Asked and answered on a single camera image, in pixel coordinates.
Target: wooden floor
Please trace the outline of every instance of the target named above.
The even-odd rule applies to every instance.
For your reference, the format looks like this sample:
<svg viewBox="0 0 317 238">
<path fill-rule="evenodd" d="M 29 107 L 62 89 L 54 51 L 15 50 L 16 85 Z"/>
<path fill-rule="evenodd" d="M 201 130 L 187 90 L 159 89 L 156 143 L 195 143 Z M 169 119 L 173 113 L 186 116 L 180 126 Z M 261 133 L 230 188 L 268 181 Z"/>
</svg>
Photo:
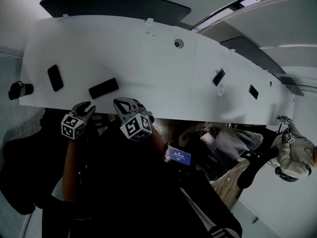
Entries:
<svg viewBox="0 0 317 238">
<path fill-rule="evenodd" d="M 156 119 L 153 125 L 158 129 L 166 142 L 178 144 L 179 135 L 186 129 L 198 123 L 201 123 L 201 121 Z M 217 127 L 225 127 L 225 123 L 215 124 Z M 248 163 L 247 160 L 240 162 L 239 165 L 230 170 L 224 177 L 211 184 L 228 208 L 233 206 L 237 200 L 236 197 L 240 194 L 240 188 L 237 186 L 237 179 L 248 166 Z"/>
</svg>

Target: person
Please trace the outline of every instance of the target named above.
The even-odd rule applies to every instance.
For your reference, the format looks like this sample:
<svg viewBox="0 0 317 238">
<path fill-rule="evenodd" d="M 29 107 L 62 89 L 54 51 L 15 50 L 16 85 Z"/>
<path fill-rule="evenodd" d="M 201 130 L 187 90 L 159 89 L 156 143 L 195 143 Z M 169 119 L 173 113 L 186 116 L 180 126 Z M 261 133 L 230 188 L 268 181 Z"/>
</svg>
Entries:
<svg viewBox="0 0 317 238">
<path fill-rule="evenodd" d="M 243 129 L 259 133 L 264 137 L 260 150 L 269 151 L 270 148 L 278 148 L 279 154 L 276 158 L 271 159 L 271 162 L 291 178 L 307 177 L 316 168 L 317 149 L 310 140 L 300 134 L 293 122 L 289 126 L 289 133 L 295 137 L 292 144 L 287 140 L 287 132 L 277 133 L 263 126 L 244 127 Z"/>
<path fill-rule="evenodd" d="M 87 153 L 90 161 L 80 174 L 78 142 L 69 141 L 62 178 L 64 201 L 52 197 L 43 208 L 43 238 L 68 233 L 70 237 L 213 237 L 211 230 L 220 227 L 227 237 L 241 237 L 239 222 L 203 173 L 189 174 L 182 185 L 169 177 L 162 161 L 166 143 L 152 124 L 151 129 L 151 136 L 134 142 L 118 124 L 110 125 Z M 206 214 L 201 211 L 203 203 Z M 212 221 L 207 217 L 211 215 L 216 216 Z"/>
</svg>

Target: phone screen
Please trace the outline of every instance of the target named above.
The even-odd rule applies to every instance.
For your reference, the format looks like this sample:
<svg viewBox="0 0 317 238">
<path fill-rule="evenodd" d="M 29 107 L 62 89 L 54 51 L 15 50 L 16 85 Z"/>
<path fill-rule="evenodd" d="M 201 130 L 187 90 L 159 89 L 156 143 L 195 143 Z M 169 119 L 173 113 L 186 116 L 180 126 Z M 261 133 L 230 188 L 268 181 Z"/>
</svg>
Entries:
<svg viewBox="0 0 317 238">
<path fill-rule="evenodd" d="M 169 145 L 165 158 L 190 166 L 192 155 Z"/>
<path fill-rule="evenodd" d="M 48 69 L 49 78 L 53 87 L 53 90 L 56 92 L 64 86 L 57 65 L 53 65 Z"/>
<path fill-rule="evenodd" d="M 220 81 L 222 80 L 222 78 L 226 75 L 226 73 L 224 72 L 223 69 L 221 69 L 220 72 L 218 72 L 218 74 L 216 75 L 216 77 L 213 78 L 213 83 L 215 84 L 215 86 L 218 86 L 218 84 L 220 83 Z"/>
<path fill-rule="evenodd" d="M 250 85 L 249 93 L 257 100 L 259 96 L 259 92 L 253 87 L 253 85 Z"/>
</svg>

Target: glass panel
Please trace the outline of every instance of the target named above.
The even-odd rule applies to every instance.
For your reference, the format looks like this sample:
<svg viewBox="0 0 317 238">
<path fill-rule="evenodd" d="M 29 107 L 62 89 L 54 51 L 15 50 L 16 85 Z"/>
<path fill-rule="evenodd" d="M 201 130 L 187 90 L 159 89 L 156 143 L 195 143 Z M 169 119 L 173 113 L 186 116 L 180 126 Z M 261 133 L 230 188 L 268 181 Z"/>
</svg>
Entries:
<svg viewBox="0 0 317 238">
<path fill-rule="evenodd" d="M 211 17 L 210 19 L 206 20 L 204 23 L 200 24 L 199 26 L 197 26 L 195 29 L 193 29 L 193 31 L 198 32 L 199 30 L 212 25 L 213 23 L 215 23 L 217 20 L 222 19 L 223 17 L 229 15 L 233 13 L 233 10 L 227 8 L 221 12 L 219 12 L 217 15 Z"/>
<path fill-rule="evenodd" d="M 247 6 L 255 4 L 257 2 L 261 2 L 261 0 L 244 0 L 240 4 L 242 4 L 244 7 L 247 7 Z"/>
</svg>

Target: black rectangular object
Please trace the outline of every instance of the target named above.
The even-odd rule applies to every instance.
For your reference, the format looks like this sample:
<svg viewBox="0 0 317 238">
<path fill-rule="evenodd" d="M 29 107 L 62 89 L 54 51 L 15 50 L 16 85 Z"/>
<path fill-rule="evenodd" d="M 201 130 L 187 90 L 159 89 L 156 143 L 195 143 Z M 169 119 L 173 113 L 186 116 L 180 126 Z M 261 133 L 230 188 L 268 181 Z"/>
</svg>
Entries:
<svg viewBox="0 0 317 238">
<path fill-rule="evenodd" d="M 40 5 L 54 18 L 78 15 L 109 15 L 146 20 L 174 26 L 191 9 L 167 0 L 43 0 Z"/>
<path fill-rule="evenodd" d="M 249 93 L 257 100 L 259 96 L 259 92 L 254 88 L 253 85 L 250 85 Z"/>
<path fill-rule="evenodd" d="M 274 62 L 272 58 L 244 37 L 236 37 L 220 42 L 220 44 L 226 48 L 234 49 L 236 53 L 242 55 L 251 62 L 254 62 L 262 69 L 266 69 L 269 73 L 286 74 L 286 72 Z"/>
<path fill-rule="evenodd" d="M 226 75 L 226 73 L 224 72 L 223 69 L 221 69 L 220 72 L 218 72 L 218 74 L 216 75 L 216 77 L 213 78 L 213 83 L 215 84 L 215 86 L 218 86 L 218 84 L 220 83 L 220 81 L 223 79 L 223 77 Z"/>
<path fill-rule="evenodd" d="M 57 92 L 60 88 L 63 88 L 64 84 L 56 64 L 48 69 L 48 74 L 55 92 Z"/>
<path fill-rule="evenodd" d="M 108 81 L 105 81 L 104 83 L 101 83 L 99 85 L 96 85 L 89 89 L 89 93 L 91 98 L 95 99 L 98 98 L 101 95 L 104 95 L 106 93 L 110 93 L 112 91 L 118 90 L 119 86 L 117 84 L 117 81 L 115 78 L 112 78 Z"/>
</svg>

